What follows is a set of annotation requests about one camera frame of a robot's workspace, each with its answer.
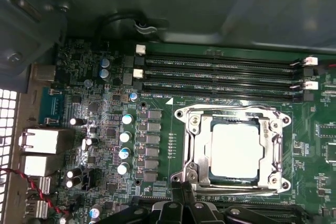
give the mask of black cable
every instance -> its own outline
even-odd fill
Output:
[[[100,44],[102,31],[108,24],[122,19],[133,19],[137,24],[141,26],[147,24],[147,18],[142,12],[127,11],[107,15],[101,20],[98,27],[94,31],[93,36],[94,44],[95,45]]]

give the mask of cpu socket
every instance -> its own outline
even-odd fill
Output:
[[[262,105],[195,104],[175,111],[185,124],[184,165],[172,181],[189,181],[200,196],[288,191],[282,177],[282,128],[288,115]]]

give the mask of green circuit board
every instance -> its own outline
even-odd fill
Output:
[[[251,105],[262,104],[276,107],[279,111],[291,116],[292,123],[284,128],[283,139],[283,175],[292,184],[290,191],[270,197],[260,196],[229,196],[217,197],[230,201],[251,201],[270,204],[296,204],[305,210],[326,216],[329,223],[336,220],[336,148],[330,143],[336,142],[336,95],[333,85],[336,85],[336,71],[311,77],[319,82],[319,90],[313,91],[314,101],[281,102],[281,101],[249,101],[206,96],[169,95],[168,93],[139,94],[136,101],[129,99],[133,86],[124,80],[125,73],[132,73],[123,68],[125,56],[134,56],[136,43],[110,41],[98,50],[91,50],[89,40],[70,39],[59,49],[56,82],[53,89],[62,90],[54,99],[58,99],[61,109],[50,112],[54,101],[48,100],[46,88],[39,120],[49,117],[59,120],[63,127],[70,127],[69,120],[73,117],[87,118],[91,124],[87,132],[76,127],[74,149],[68,151],[64,172],[68,169],[84,166],[99,170],[98,186],[82,191],[80,188],[67,189],[61,186],[58,194],[58,205],[66,205],[69,197],[75,194],[83,195],[83,205],[75,213],[70,223],[89,223],[89,210],[94,204],[103,208],[101,217],[105,217],[127,207],[133,196],[170,197],[169,177],[182,168],[184,125],[174,117],[174,111],[183,106],[196,103],[219,105]],[[205,55],[209,51],[223,51],[232,57],[295,60],[304,58],[307,54],[257,51],[244,49],[215,48],[205,46],[169,45],[146,43],[146,49],[151,52],[176,54]],[[334,56],[315,55],[319,60],[333,59]],[[107,58],[111,62],[111,78],[104,81],[99,77],[100,60]],[[92,80],[93,86],[86,88],[85,80]],[[161,118],[154,120],[161,126],[159,155],[157,160],[156,182],[144,182],[144,169],[138,164],[142,156],[138,154],[137,133],[141,124],[140,113],[150,110],[161,111]],[[133,116],[130,125],[123,125],[121,118],[125,114]],[[121,143],[119,135],[129,131],[132,141]],[[97,137],[98,145],[81,150],[82,139],[90,135]],[[117,167],[121,163],[118,152],[122,147],[131,150],[131,157],[126,160],[130,171],[120,176]]]

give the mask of motherboard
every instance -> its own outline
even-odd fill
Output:
[[[188,180],[219,210],[336,221],[334,56],[68,39],[55,64],[38,123],[71,130],[54,190],[72,214],[43,218],[95,223]]]

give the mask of electrolytic capacitor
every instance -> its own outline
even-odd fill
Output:
[[[71,188],[71,187],[79,185],[81,182],[82,180],[80,179],[80,177],[74,177],[66,182],[66,186],[68,188]]]
[[[123,148],[119,152],[120,159],[126,159],[131,155],[131,150],[128,148]]]
[[[89,224],[95,224],[97,223],[98,221],[100,221],[100,218],[92,218],[89,222]]]
[[[128,131],[125,131],[123,133],[120,134],[119,136],[119,140],[122,142],[122,143],[127,143],[132,137],[132,134]]]
[[[138,99],[138,94],[137,93],[130,93],[130,100],[132,101],[132,102],[135,102],[137,99]]]
[[[93,86],[93,81],[87,79],[84,81],[84,87],[86,87],[87,89],[91,88]]]
[[[82,126],[87,124],[88,121],[86,119],[82,119],[82,118],[71,118],[70,119],[70,124],[73,126]]]
[[[97,145],[99,142],[98,138],[92,137],[92,138],[87,138],[86,139],[86,145],[91,146],[91,145]]]
[[[129,169],[130,169],[130,165],[129,165],[128,163],[126,163],[126,162],[122,162],[122,163],[118,166],[118,168],[117,168],[117,172],[118,172],[118,174],[120,174],[120,175],[125,175],[125,174],[128,172]]]
[[[92,206],[91,210],[89,211],[89,216],[92,219],[97,219],[101,212],[103,211],[102,207],[99,204],[95,204],[94,206]]]
[[[104,81],[108,81],[111,79],[111,73],[105,68],[99,71],[99,76]]]
[[[126,114],[121,118],[123,124],[130,124],[133,122],[133,117],[130,114]]]
[[[67,172],[68,178],[73,178],[82,175],[82,169],[77,167]]]
[[[66,216],[62,216],[60,219],[59,219],[59,224],[68,224],[70,223],[69,221],[73,218],[73,214],[70,213]]]
[[[106,68],[106,69],[110,69],[111,68],[110,61],[108,59],[106,59],[106,58],[101,59],[100,66],[102,68]]]

